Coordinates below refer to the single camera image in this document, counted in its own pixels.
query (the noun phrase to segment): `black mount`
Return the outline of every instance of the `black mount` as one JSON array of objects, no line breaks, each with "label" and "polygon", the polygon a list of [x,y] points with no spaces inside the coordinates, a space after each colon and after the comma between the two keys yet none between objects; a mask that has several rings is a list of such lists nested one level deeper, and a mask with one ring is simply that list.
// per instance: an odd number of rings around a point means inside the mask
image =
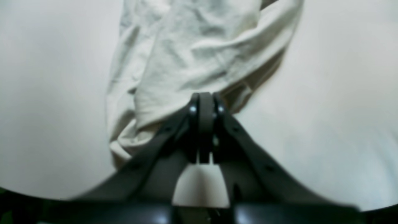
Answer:
[{"label": "black mount", "polygon": [[187,216],[194,208],[171,202],[187,164],[209,163],[210,154],[223,174],[231,207],[205,209],[209,219],[203,223],[364,223],[357,209],[330,202],[290,176],[250,138],[218,93],[193,94],[142,150],[90,192],[71,202],[9,193],[21,199],[3,211],[21,210],[30,218],[24,224],[202,223]]}]

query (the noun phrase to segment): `mounting hole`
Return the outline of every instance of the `mounting hole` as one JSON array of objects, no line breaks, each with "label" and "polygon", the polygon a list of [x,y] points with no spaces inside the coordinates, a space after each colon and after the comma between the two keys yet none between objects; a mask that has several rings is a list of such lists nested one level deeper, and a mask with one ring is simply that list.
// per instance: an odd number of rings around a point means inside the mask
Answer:
[{"label": "mounting hole", "polygon": [[266,164],[266,165],[264,166],[264,168],[265,168],[267,171],[269,171],[269,172],[275,171],[275,168],[274,168],[273,165],[271,165],[271,164]]}]

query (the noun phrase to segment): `dark object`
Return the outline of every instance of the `dark object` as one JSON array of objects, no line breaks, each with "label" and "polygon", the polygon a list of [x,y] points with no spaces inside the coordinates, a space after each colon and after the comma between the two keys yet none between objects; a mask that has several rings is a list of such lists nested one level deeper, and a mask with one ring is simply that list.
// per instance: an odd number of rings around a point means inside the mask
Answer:
[{"label": "dark object", "polygon": [[366,224],[397,224],[398,204],[386,208],[364,212]]},{"label": "dark object", "polygon": [[[231,207],[172,206],[186,165],[197,155],[200,163],[208,163],[210,153]],[[0,214],[9,210],[16,224],[365,223],[355,208],[334,204],[294,180],[254,143],[217,93],[193,94],[132,160],[90,192],[71,202],[7,192],[0,198]]]}]

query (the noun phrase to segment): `white surface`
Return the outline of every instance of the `white surface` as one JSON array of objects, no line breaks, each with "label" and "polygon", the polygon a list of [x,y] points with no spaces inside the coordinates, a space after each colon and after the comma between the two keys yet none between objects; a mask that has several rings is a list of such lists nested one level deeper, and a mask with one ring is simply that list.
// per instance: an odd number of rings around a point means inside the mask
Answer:
[{"label": "white surface", "polygon": [[398,203],[398,2],[308,0],[280,69],[237,115],[316,192]]},{"label": "white surface", "polygon": [[[0,2],[0,186],[65,198],[113,171],[104,92],[120,9]],[[306,1],[284,64],[238,115],[307,186],[363,210],[398,203],[397,10]]]},{"label": "white surface", "polygon": [[217,165],[188,165],[177,182],[173,204],[228,208],[229,200]]},{"label": "white surface", "polygon": [[0,1],[0,186],[66,198],[114,171],[105,89],[121,1]]}]

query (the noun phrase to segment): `black plastic part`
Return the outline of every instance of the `black plastic part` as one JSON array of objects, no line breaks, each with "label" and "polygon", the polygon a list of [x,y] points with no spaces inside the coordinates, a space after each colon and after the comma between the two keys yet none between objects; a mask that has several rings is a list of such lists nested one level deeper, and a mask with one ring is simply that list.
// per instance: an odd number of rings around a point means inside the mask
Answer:
[{"label": "black plastic part", "polygon": [[[196,162],[198,150],[201,163],[213,153],[220,165],[231,208],[171,206],[178,178]],[[94,190],[72,202],[12,193],[0,198],[0,215],[8,210],[24,224],[362,223],[355,208],[338,206],[290,176],[250,138],[220,95],[209,93],[193,94],[132,160]],[[367,214],[380,220],[376,213]]]},{"label": "black plastic part", "polygon": [[47,222],[58,224],[179,224],[170,203],[71,202],[55,206]]},{"label": "black plastic part", "polygon": [[213,96],[208,92],[200,93],[198,115],[198,146],[200,163],[209,163],[209,154],[213,149],[213,114]]},{"label": "black plastic part", "polygon": [[364,212],[366,224],[397,224],[398,204],[382,209]]},{"label": "black plastic part", "polygon": [[238,189],[243,197],[239,201],[333,204],[290,176],[251,139],[228,112],[220,95],[215,93],[214,99],[218,120],[215,129],[221,147],[220,168],[230,200],[236,200],[234,192]]},{"label": "black plastic part", "polygon": [[354,208],[332,205],[237,204],[234,224],[364,224]]}]

